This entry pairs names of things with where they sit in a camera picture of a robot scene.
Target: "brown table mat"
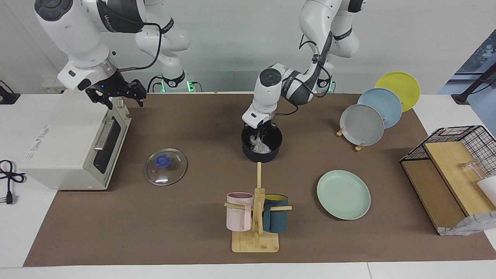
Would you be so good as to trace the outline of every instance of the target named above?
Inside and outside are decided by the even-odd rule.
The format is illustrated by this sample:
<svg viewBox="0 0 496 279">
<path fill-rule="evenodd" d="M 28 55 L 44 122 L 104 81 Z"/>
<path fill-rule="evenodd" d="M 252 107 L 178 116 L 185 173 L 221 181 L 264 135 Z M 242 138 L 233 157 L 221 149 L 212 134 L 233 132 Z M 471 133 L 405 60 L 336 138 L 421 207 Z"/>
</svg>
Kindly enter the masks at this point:
<svg viewBox="0 0 496 279">
<path fill-rule="evenodd" d="M 240 140 L 252 96 L 150 95 L 144 108 L 127 102 L 133 120 L 108 190 L 58 192 L 24 266 L 496 259 L 484 233 L 436 234 L 399 163 L 427 136 L 413 110 L 361 152 L 335 136 L 341 113 L 358 97 L 330 95 L 276 117 L 283 145 L 263 165 L 262 186 L 293 205 L 278 253 L 233 253 L 225 227 L 227 193 L 256 187 L 256 164 Z M 293 109 L 280 103 L 280 112 Z M 169 147 L 186 154 L 186 175 L 153 186 L 144 163 Z M 341 221 L 319 204 L 317 182 L 335 169 L 367 184 L 372 205 L 362 218 Z"/>
</svg>

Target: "dark green mug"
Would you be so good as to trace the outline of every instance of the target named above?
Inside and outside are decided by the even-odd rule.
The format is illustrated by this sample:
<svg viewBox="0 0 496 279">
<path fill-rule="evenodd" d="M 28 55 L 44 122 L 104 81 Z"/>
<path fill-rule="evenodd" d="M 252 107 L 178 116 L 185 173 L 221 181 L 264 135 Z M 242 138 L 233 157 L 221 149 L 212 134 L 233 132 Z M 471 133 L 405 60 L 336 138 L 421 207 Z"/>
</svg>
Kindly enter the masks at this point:
<svg viewBox="0 0 496 279">
<path fill-rule="evenodd" d="M 263 204 L 263 230 L 273 233 L 282 233 L 286 231 L 288 224 L 288 211 L 278 210 L 270 211 L 272 207 L 284 207 L 288 205 L 288 197 L 280 194 L 265 195 Z"/>
</svg>

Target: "wooden mug rack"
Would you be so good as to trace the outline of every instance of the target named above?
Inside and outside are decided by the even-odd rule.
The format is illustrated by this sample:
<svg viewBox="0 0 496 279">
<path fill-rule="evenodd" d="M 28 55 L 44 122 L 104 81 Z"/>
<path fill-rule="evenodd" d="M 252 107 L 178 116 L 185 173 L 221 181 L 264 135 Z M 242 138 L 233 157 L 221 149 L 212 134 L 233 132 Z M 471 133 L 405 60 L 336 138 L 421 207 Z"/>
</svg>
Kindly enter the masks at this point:
<svg viewBox="0 0 496 279">
<path fill-rule="evenodd" d="M 262 188 L 262 163 L 257 163 L 256 188 L 253 198 L 251 230 L 233 231 L 231 249 L 236 253 L 274 253 L 279 251 L 279 234 L 263 231 L 262 212 L 265 189 Z M 225 207 L 244 209 L 245 206 L 224 203 Z M 271 211 L 292 210 L 292 206 L 272 207 Z"/>
</svg>

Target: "plastic bag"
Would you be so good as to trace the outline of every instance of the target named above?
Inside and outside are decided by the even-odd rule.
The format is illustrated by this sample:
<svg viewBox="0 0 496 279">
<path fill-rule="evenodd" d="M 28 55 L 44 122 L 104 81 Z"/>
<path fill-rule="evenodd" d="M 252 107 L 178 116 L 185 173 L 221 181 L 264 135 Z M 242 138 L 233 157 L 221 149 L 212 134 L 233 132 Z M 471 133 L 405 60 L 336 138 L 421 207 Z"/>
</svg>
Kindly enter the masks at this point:
<svg viewBox="0 0 496 279">
<path fill-rule="evenodd" d="M 251 143 L 252 151 L 260 154 L 269 153 L 271 151 L 270 148 L 262 142 L 260 137 L 257 137 L 256 139 L 255 137 L 256 137 L 255 135 L 249 137 L 249 142 Z"/>
</svg>

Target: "green plate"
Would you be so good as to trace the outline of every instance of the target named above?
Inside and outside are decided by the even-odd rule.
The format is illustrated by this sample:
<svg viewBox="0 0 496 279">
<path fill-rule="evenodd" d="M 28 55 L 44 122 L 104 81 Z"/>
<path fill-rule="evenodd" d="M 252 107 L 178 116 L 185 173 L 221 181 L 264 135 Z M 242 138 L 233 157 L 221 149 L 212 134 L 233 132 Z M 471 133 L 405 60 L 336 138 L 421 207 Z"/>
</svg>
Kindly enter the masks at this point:
<svg viewBox="0 0 496 279">
<path fill-rule="evenodd" d="M 371 206 L 371 194 L 365 183 L 344 170 L 322 175 L 317 184 L 317 196 L 327 212 L 343 220 L 358 219 Z"/>
</svg>

